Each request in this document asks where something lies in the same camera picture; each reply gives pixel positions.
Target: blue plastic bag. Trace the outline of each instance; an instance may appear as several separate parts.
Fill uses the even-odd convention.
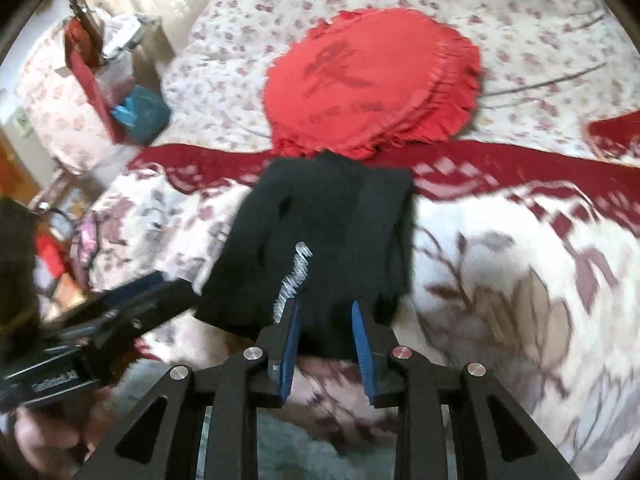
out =
[[[124,102],[111,110],[111,115],[126,128],[130,140],[149,144],[167,126],[171,110],[161,96],[135,85]]]

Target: bed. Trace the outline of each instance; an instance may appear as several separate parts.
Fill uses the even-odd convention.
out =
[[[198,290],[271,157],[267,68],[318,20],[389,6],[455,27],[484,67],[466,131],[388,161],[412,168],[416,189],[399,342],[484,363],[581,478],[616,478],[640,440],[638,170],[631,152],[596,162],[584,132],[640,108],[640,56],[602,0],[212,1],[163,76],[170,126],[92,208],[90,286],[160,269]],[[245,344],[190,314],[144,341],[194,367]],[[284,416],[336,446],[393,433],[393,411],[367,405],[349,362],[300,359]]]

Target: red ruffle trim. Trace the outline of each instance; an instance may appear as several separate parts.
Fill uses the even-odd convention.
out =
[[[402,45],[394,52],[395,46],[387,41],[381,47],[382,52],[375,52],[375,40],[367,44],[361,39],[363,34],[370,35],[372,30],[377,34],[392,34],[399,30],[399,35],[406,41],[409,27],[416,31],[411,41],[420,48]],[[331,51],[336,44],[349,55],[339,54],[342,58],[337,59]],[[404,51],[414,54],[414,58],[390,57]],[[376,70],[367,70],[369,60],[384,65],[382,71],[386,74],[380,83],[374,79]],[[388,79],[384,83],[384,76],[388,78],[390,70],[411,71],[412,63],[418,72],[417,79],[411,81],[402,76],[405,83],[412,85],[410,88],[389,88]],[[308,76],[312,72],[310,67],[316,69],[319,64],[325,72],[338,70],[337,80],[332,79],[329,73],[330,83],[307,95]],[[304,40],[277,60],[268,72],[264,105],[272,126],[274,152],[283,156],[308,156],[328,149],[363,159],[373,156],[378,149],[397,148],[406,142],[447,140],[464,127],[476,107],[480,73],[478,47],[452,28],[417,10],[341,12],[332,24],[323,21],[310,30]],[[373,83],[377,86],[372,88],[371,84],[363,84],[364,88],[359,87],[360,74],[367,74],[369,78],[373,76]],[[346,80],[347,86],[351,84],[352,88],[341,89],[340,84],[346,77],[353,78]],[[339,120],[329,113],[327,120],[320,119],[313,124],[305,122],[304,114],[314,107],[331,112],[340,109],[340,99],[345,96],[357,100],[363,95],[370,99],[375,92],[378,92],[384,109],[368,114],[370,120],[366,124],[362,124],[355,113],[342,113]],[[405,96],[401,103],[394,102],[399,92]]]

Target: wall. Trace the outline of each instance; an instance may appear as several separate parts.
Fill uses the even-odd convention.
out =
[[[49,0],[48,6],[31,16],[0,64],[0,124],[5,125],[5,136],[12,144],[16,155],[41,186],[50,182],[55,164],[36,135],[23,138],[18,130],[9,124],[9,119],[20,105],[14,88],[24,62],[38,38],[69,13],[66,0]]]

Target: orange wooden door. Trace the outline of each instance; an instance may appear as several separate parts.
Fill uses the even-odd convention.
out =
[[[27,204],[39,190],[0,128],[0,196],[9,196]]]

